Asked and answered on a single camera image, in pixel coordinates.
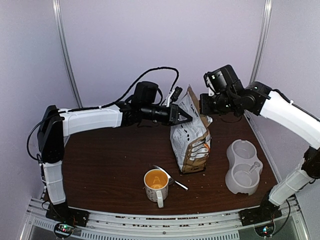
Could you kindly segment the left circuit board with leds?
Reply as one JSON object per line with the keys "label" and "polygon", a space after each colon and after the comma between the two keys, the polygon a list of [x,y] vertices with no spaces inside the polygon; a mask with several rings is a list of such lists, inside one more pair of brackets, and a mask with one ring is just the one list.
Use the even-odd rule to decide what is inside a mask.
{"label": "left circuit board with leds", "polygon": [[64,222],[58,222],[53,228],[53,233],[61,239],[70,237],[74,232],[74,227],[70,226]]}

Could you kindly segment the circuit board with leds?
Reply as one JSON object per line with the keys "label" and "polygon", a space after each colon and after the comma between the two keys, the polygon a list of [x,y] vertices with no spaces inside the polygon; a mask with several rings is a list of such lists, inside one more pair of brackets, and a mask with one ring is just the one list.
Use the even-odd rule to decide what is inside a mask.
{"label": "circuit board with leds", "polygon": [[268,238],[273,235],[275,231],[275,224],[273,222],[255,225],[254,226],[255,233],[262,238]]}
{"label": "circuit board with leds", "polygon": [[70,237],[74,232],[74,227],[70,226],[64,222],[58,222],[53,228],[53,233],[61,239]]}

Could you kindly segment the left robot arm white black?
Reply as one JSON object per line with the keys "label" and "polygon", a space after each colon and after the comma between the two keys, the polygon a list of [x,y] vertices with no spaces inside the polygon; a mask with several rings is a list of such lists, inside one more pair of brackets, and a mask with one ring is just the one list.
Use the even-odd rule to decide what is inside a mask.
{"label": "left robot arm white black", "polygon": [[102,128],[128,127],[142,120],[150,120],[165,126],[188,123],[192,116],[175,101],[182,92],[176,87],[165,105],[155,103],[159,86],[150,81],[139,82],[127,101],[111,106],[58,109],[47,107],[37,133],[41,167],[47,187],[52,213],[61,222],[72,218],[63,185],[62,161],[65,154],[64,138],[70,135]]}

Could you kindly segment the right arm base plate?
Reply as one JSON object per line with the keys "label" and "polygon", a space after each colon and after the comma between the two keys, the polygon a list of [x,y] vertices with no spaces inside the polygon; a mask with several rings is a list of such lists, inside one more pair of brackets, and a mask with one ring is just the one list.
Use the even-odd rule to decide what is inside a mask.
{"label": "right arm base plate", "polygon": [[280,218],[282,212],[279,209],[269,209],[266,207],[246,208],[239,211],[239,218],[242,226],[255,225]]}

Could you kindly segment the aluminium corner post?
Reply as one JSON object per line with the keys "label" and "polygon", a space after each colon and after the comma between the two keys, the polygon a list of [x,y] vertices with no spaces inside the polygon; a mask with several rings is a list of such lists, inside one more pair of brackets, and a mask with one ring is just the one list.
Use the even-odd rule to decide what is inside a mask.
{"label": "aluminium corner post", "polygon": [[263,8],[263,14],[262,14],[262,20],[261,20],[261,26],[260,26],[260,33],[258,38],[258,45],[257,45],[254,63],[253,63],[253,67],[250,75],[250,80],[249,80],[250,83],[256,81],[259,74],[263,53],[264,53],[264,48],[267,43],[268,33],[270,29],[270,22],[272,17],[272,6],[273,6],[272,0],[264,1],[264,8]]}
{"label": "aluminium corner post", "polygon": [[82,104],[80,93],[75,80],[71,59],[70,59],[70,54],[68,50],[60,1],[52,0],[52,7],[53,7],[53,14],[54,14],[57,31],[60,39],[63,61],[66,68],[67,77],[71,86],[71,91],[72,91],[73,97],[75,98],[77,107],[82,108],[83,104]]}

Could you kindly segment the brown dog food bag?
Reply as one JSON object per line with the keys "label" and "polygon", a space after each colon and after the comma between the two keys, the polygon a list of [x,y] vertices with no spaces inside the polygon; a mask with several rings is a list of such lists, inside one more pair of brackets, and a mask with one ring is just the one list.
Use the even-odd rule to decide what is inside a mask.
{"label": "brown dog food bag", "polygon": [[170,127],[170,143],[182,174],[203,171],[211,151],[210,124],[212,117],[200,114],[199,100],[189,86],[178,106],[192,117],[192,121]]}

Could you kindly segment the white double pet bowl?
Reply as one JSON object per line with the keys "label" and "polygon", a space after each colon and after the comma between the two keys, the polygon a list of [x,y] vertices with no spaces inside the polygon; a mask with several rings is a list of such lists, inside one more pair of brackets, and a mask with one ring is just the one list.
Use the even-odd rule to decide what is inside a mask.
{"label": "white double pet bowl", "polygon": [[237,139],[227,148],[226,156],[229,162],[225,175],[227,188],[235,195],[254,194],[263,169],[256,147],[248,140]]}

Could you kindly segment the left aluminium corner post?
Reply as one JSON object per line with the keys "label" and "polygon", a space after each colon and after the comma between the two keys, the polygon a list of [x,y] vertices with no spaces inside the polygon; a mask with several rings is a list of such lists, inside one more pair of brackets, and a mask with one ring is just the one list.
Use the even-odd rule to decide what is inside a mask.
{"label": "left aluminium corner post", "polygon": [[66,68],[67,77],[71,86],[71,91],[72,91],[73,97],[75,98],[77,107],[82,108],[83,104],[82,104],[80,93],[75,80],[71,59],[70,59],[70,54],[68,50],[60,1],[52,0],[52,7],[53,7],[53,14],[54,14],[57,31],[60,39],[63,61]]}

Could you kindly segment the metal spoon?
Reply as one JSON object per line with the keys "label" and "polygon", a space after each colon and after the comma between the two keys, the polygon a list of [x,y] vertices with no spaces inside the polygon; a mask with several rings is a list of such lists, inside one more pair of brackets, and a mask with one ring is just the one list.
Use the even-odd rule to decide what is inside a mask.
{"label": "metal spoon", "polygon": [[156,169],[162,171],[163,173],[166,174],[166,176],[168,177],[168,181],[169,181],[169,184],[172,185],[173,183],[179,185],[180,187],[182,187],[184,190],[188,191],[189,188],[185,185],[183,185],[182,183],[180,183],[179,181],[173,179],[169,173],[167,173],[163,168],[161,168],[160,166],[157,166],[157,165],[153,165]]}

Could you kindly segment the right aluminium corner post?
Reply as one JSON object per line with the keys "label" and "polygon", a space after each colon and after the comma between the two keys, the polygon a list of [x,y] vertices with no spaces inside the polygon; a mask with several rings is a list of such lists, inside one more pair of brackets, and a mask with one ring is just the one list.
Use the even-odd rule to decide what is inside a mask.
{"label": "right aluminium corner post", "polygon": [[257,45],[254,63],[253,63],[253,67],[250,75],[250,80],[249,80],[250,83],[256,81],[259,74],[263,53],[264,53],[264,48],[267,43],[268,33],[270,29],[270,22],[272,17],[272,6],[273,6],[272,0],[264,1],[264,8],[263,8],[263,14],[262,14],[262,20],[261,20],[261,26],[260,26],[260,33],[258,38],[258,45]]}

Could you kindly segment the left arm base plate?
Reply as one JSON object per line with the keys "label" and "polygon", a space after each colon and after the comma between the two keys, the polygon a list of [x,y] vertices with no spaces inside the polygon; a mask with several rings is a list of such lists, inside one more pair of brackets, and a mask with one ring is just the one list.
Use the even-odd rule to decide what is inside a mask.
{"label": "left arm base plate", "polygon": [[57,205],[50,204],[45,214],[48,219],[66,223],[73,227],[86,227],[89,215],[90,213],[88,211],[70,208],[66,203]]}

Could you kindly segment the right circuit board with leds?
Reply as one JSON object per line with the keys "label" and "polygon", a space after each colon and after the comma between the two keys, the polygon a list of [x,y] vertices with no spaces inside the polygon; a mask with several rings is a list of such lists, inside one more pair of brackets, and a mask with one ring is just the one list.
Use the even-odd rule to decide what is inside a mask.
{"label": "right circuit board with leds", "polygon": [[268,238],[273,235],[275,231],[275,224],[273,222],[255,225],[254,226],[255,233],[262,238]]}

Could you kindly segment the white mug yellow inside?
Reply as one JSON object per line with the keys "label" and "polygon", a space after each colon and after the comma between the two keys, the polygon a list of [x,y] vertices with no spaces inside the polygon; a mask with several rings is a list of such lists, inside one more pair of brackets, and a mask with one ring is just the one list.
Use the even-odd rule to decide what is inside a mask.
{"label": "white mug yellow inside", "polygon": [[158,208],[164,207],[164,201],[169,193],[169,178],[159,169],[151,169],[145,173],[144,188],[147,198],[157,203]]}

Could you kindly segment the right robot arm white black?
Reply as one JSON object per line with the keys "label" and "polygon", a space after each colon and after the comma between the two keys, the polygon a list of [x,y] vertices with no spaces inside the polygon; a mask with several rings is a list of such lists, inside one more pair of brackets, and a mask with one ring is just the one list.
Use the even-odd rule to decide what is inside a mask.
{"label": "right robot arm white black", "polygon": [[259,220],[268,220],[289,197],[320,177],[320,120],[308,113],[280,90],[254,81],[243,87],[231,65],[209,71],[203,76],[208,93],[200,95],[200,113],[236,117],[249,111],[291,130],[309,143],[303,161],[292,173],[275,185],[256,210]]}

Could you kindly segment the aluminium front rail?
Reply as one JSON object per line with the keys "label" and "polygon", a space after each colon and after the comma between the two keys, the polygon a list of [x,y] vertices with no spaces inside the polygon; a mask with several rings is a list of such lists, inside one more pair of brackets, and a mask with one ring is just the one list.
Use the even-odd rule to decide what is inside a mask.
{"label": "aluminium front rail", "polygon": [[[111,213],[70,207],[88,212],[86,226],[77,226],[66,240],[311,240],[295,197],[291,197],[282,216],[270,222],[243,225],[239,211],[178,215],[139,215]],[[46,218],[49,203],[31,198],[23,218],[18,240],[61,240],[54,233],[58,223]],[[262,225],[275,224],[276,235],[258,234]]]}

